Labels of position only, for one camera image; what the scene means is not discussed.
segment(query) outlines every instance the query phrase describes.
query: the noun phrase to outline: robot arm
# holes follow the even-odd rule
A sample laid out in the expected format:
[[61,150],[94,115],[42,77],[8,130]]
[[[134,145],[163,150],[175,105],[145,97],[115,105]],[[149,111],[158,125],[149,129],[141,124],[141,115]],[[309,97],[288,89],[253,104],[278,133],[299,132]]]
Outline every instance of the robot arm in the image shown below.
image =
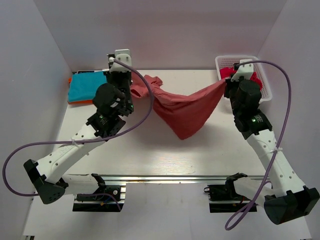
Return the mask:
[[[116,50],[109,57],[131,66],[128,49]],[[119,132],[126,123],[119,116],[127,117],[134,111],[130,92],[131,72],[109,62],[109,71],[105,75],[107,83],[98,88],[92,100],[97,107],[96,113],[71,138],[73,144],[62,145],[44,158],[38,161],[29,159],[23,165],[44,204],[53,203],[64,194],[105,192],[105,181],[98,174],[65,174],[83,156],[105,143],[102,138]]]
[[[310,213],[320,198],[315,188],[307,188],[290,166],[266,115],[258,108],[261,99],[257,83],[248,80],[254,72],[253,64],[238,68],[231,79],[226,79],[224,96],[230,99],[235,126],[253,148],[263,167],[267,169],[275,151],[275,161],[268,174],[272,189],[263,187],[256,203],[265,209],[269,219],[281,224]],[[253,199],[260,183],[243,173],[227,178],[226,189],[232,198],[245,196]]]

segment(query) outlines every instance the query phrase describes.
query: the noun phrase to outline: white table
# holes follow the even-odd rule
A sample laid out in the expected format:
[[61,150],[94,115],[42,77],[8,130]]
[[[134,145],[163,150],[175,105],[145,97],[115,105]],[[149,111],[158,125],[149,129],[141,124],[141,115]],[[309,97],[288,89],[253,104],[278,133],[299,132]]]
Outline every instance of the white table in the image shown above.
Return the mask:
[[[190,95],[218,81],[216,70],[141,70],[158,76],[165,91]],[[136,99],[127,129],[147,112],[149,99]],[[68,140],[94,114],[94,105],[69,105],[58,135]],[[68,174],[103,175],[219,175],[238,172],[263,175],[255,152],[243,139],[223,102],[194,136],[180,140],[155,113],[134,131],[112,139],[83,157]]]

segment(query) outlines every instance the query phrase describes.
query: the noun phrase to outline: purple cable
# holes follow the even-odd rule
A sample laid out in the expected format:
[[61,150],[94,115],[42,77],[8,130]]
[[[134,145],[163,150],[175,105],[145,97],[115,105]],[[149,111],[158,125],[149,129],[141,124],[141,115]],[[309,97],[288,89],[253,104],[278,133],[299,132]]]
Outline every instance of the purple cable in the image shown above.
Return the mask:
[[[147,82],[147,80],[137,71],[135,70],[134,68],[132,68],[131,66],[128,66],[116,59],[114,59],[114,62],[129,69],[130,71],[134,72],[135,74],[137,74],[139,76],[139,78],[141,78],[141,80],[144,82],[144,84],[146,85],[146,88],[148,89],[148,92],[149,92],[149,95],[150,95],[150,106],[149,106],[149,109],[148,109],[148,112],[147,114],[134,126],[128,128],[127,130],[123,131],[123,132],[120,132],[114,136],[109,136],[109,137],[105,137],[105,138],[101,138],[101,139],[95,139],[95,140],[79,140],[79,141],[75,141],[77,144],[88,144],[88,143],[97,143],[97,142],[102,142],[102,141],[108,141],[110,139],[114,139],[114,138],[117,138],[117,137],[120,137],[130,131],[132,131],[133,129],[139,127],[146,119],[147,117],[149,116],[149,114],[151,113],[152,111],[152,108],[153,108],[153,105],[154,105],[154,95],[152,93],[152,90]],[[15,155],[18,151],[24,149],[24,148],[28,148],[28,147],[31,147],[31,146],[39,146],[39,145],[53,145],[53,144],[74,144],[74,142],[72,141],[39,141],[39,142],[32,142],[32,143],[28,143],[26,145],[23,145],[23,146],[20,146],[18,147],[16,150],[14,150],[7,158],[6,160],[4,161],[4,164],[3,164],[3,167],[2,167],[2,178],[3,178],[3,182],[4,182],[4,185],[14,194],[18,195],[18,196],[21,196],[21,197],[34,197],[34,196],[38,196],[37,193],[33,193],[33,194],[28,194],[28,193],[20,193],[16,190],[14,190],[8,183],[8,180],[7,180],[7,175],[6,175],[6,168],[7,168],[7,165],[8,165],[8,162],[9,160],[13,157],[13,155]],[[87,197],[90,197],[91,196],[96,196],[96,194],[86,194]]]
[[[282,138],[284,136],[284,133],[285,133],[285,130],[286,130],[286,126],[287,126],[287,121],[288,121],[288,117],[289,117],[289,112],[290,112],[290,106],[291,106],[291,93],[292,93],[292,90],[291,90],[291,83],[290,83],[290,79],[289,79],[289,76],[288,74],[286,73],[286,71],[280,67],[279,65],[273,63],[273,62],[270,62],[270,61],[264,61],[264,60],[254,60],[254,61],[247,61],[247,62],[243,62],[243,63],[239,63],[237,64],[237,66],[241,66],[241,65],[245,65],[245,64],[255,64],[255,63],[262,63],[262,64],[269,64],[269,65],[272,65],[274,67],[276,67],[277,69],[279,69],[285,76],[285,79],[286,79],[286,82],[288,84],[288,105],[286,107],[286,113],[285,113],[285,117],[284,117],[284,121],[283,121],[283,125],[282,125],[282,129],[281,129],[281,132],[280,132],[280,136],[279,136],[279,139],[276,143],[276,148],[278,149],[279,146],[280,146],[280,143],[282,141]],[[274,163],[275,159],[276,159],[276,155],[277,155],[277,151],[274,151],[273,152],[273,155],[271,157],[271,160],[270,160],[270,163],[268,165],[268,167],[266,168],[265,170],[265,174],[263,176],[263,179],[262,179],[262,182],[258,188],[258,190],[256,191],[256,194],[254,195],[253,199],[247,204],[245,205],[244,207],[242,207],[241,209],[239,209],[237,212],[235,212],[229,219],[228,221],[226,221],[225,223],[225,230],[229,231],[231,229],[233,229],[235,226],[238,225],[238,223],[240,223],[240,221],[247,215],[247,213],[249,212],[249,210],[251,209],[251,207],[255,204],[259,194],[261,193],[264,185],[266,184],[266,181],[267,181],[267,178],[268,178],[268,175],[269,175],[269,172],[271,170],[271,167],[272,167],[272,164]],[[232,219],[235,218],[235,216],[237,216],[238,214],[240,214],[242,211],[244,211],[241,216],[231,225],[231,226],[228,226],[229,223],[232,221]]]

